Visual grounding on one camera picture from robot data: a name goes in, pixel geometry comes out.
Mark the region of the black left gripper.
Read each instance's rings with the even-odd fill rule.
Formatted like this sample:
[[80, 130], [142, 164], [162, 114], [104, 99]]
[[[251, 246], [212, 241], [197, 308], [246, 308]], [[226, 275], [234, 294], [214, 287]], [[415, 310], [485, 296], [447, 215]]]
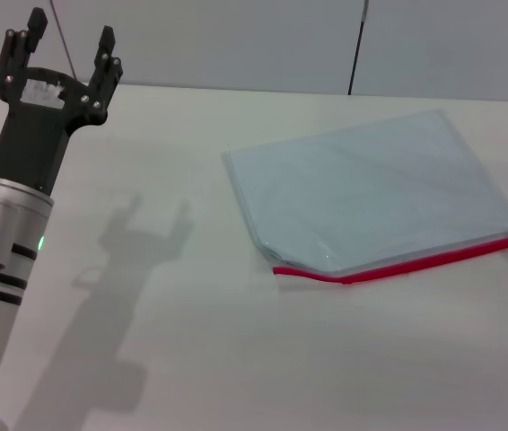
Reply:
[[[8, 104], [0, 133], [0, 179], [45, 195], [52, 193], [70, 136], [79, 128], [106, 121], [110, 101], [123, 75], [120, 58], [112, 56], [116, 38], [108, 25], [101, 33], [94, 72], [87, 85], [56, 71], [26, 67], [47, 26], [45, 11], [34, 7], [26, 30], [5, 31], [0, 52], [0, 100]], [[23, 102], [22, 90], [32, 79], [60, 84], [64, 105], [52, 108]]]

